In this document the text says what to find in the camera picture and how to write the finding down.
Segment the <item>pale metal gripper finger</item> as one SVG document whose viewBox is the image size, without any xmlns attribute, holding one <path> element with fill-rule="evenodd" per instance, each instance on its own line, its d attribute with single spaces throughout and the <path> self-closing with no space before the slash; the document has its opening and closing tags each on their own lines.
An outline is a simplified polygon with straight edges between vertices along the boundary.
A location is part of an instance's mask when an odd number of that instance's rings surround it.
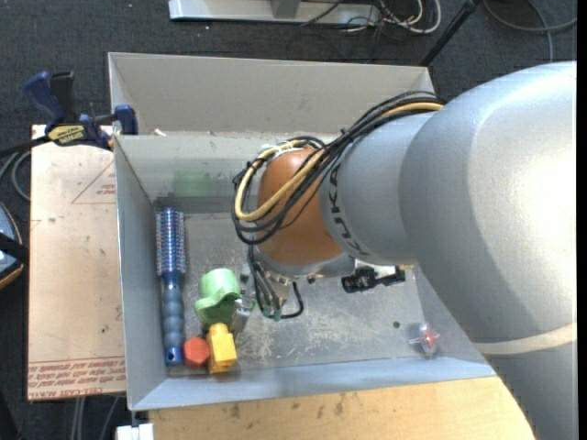
<svg viewBox="0 0 587 440">
<path fill-rule="evenodd" d="M 243 264 L 239 274 L 241 285 L 241 296 L 243 299 L 251 299 L 254 297 L 254 282 L 251 274 L 251 269 L 248 264 Z"/>
<path fill-rule="evenodd" d="M 232 334 L 239 334 L 243 331 L 255 306 L 256 303 L 250 300 L 243 298 L 235 300 L 229 324 L 229 330 Z"/>
</svg>

